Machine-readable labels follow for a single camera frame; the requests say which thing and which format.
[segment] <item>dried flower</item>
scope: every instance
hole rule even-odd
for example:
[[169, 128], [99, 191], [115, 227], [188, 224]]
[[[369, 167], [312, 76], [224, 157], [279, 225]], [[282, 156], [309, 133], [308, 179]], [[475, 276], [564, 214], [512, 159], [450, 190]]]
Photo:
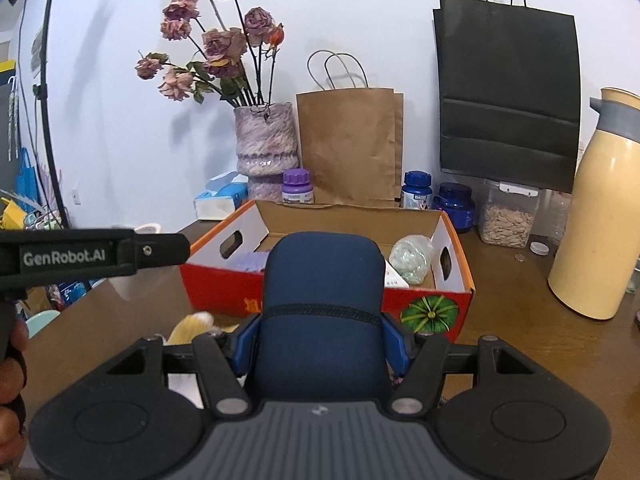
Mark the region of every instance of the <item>dried flower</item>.
[[202, 35], [202, 42], [205, 53], [212, 62], [228, 60], [231, 64], [237, 64], [247, 50], [246, 38], [237, 27], [229, 30], [214, 28]]
[[215, 77], [238, 77], [241, 74], [240, 65], [232, 64], [230, 60], [227, 59], [222, 59], [217, 62], [206, 60], [202, 66], [204, 70]]
[[168, 20], [192, 20], [200, 15], [196, 0], [171, 0], [162, 12]]
[[160, 93], [174, 101], [182, 101], [193, 92], [193, 74], [190, 72], [177, 73], [174, 67], [170, 67], [162, 78], [162, 84], [158, 87]]
[[160, 23], [160, 32], [166, 40], [183, 40], [191, 34], [191, 24], [188, 20], [169, 20], [165, 18]]
[[249, 36], [249, 45], [259, 46], [267, 42], [275, 23], [262, 7], [254, 7], [244, 17], [244, 28]]
[[138, 77], [140, 79], [153, 79], [167, 61], [169, 61], [167, 54], [150, 52], [136, 64]]
[[269, 50], [276, 48], [284, 41], [284, 27], [282, 23], [275, 27], [267, 39], [267, 43], [269, 43]]

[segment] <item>blue bottle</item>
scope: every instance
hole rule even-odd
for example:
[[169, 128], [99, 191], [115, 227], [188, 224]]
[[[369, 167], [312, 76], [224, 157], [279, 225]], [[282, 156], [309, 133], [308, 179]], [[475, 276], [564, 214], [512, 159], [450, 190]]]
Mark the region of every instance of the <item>blue bottle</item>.
[[400, 207], [404, 209], [428, 209], [433, 191], [431, 175], [424, 171], [407, 171], [400, 194]]
[[474, 225], [476, 203], [471, 198], [471, 188], [464, 184], [456, 182], [440, 184], [440, 191], [433, 197], [431, 209], [447, 213], [459, 234], [466, 233]]

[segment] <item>human hand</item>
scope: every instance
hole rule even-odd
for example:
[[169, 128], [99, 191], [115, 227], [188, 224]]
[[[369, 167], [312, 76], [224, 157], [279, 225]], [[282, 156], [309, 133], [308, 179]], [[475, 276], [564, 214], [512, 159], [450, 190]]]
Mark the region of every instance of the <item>human hand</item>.
[[[24, 352], [28, 340], [29, 329], [26, 323], [21, 319], [16, 320], [11, 333], [11, 345], [18, 352]], [[26, 436], [20, 434], [20, 419], [12, 410], [14, 406], [4, 406], [20, 395], [26, 382], [18, 359], [21, 360], [21, 357], [8, 357], [0, 363], [0, 464], [19, 460], [27, 444]], [[24, 411], [24, 405], [20, 403], [15, 409]]]

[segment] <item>black pole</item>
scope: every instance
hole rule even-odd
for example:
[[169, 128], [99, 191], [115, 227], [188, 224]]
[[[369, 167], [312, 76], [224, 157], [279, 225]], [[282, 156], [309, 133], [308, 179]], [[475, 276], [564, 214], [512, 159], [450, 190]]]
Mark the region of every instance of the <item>black pole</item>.
[[[44, 138], [44, 149], [47, 155], [47, 166], [49, 167], [49, 176], [51, 179], [51, 187], [56, 200], [56, 207], [60, 214], [60, 222], [63, 229], [71, 227], [69, 218], [66, 215], [65, 203], [62, 200], [62, 192], [60, 191], [60, 181], [58, 180], [58, 172], [56, 171], [56, 161], [53, 158], [53, 147], [51, 145], [51, 129], [49, 125], [49, 104], [47, 102], [47, 43], [49, 42], [49, 22], [51, 19], [51, 6], [53, 0], [47, 0], [44, 8], [44, 22], [42, 23], [42, 44], [40, 47], [40, 86], [35, 88], [36, 99], [40, 100], [40, 113], [42, 115], [42, 136]], [[92, 287], [89, 282], [82, 282], [84, 288], [89, 292]]]

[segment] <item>blue jar lid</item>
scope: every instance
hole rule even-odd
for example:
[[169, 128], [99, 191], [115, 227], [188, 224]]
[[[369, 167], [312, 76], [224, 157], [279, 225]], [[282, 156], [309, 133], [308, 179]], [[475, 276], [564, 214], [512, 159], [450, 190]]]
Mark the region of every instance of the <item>blue jar lid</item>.
[[443, 182], [439, 195], [450, 200], [468, 200], [471, 198], [471, 188], [457, 182]]
[[429, 187], [431, 185], [431, 175], [424, 171], [407, 171], [404, 174], [404, 183], [408, 186]]

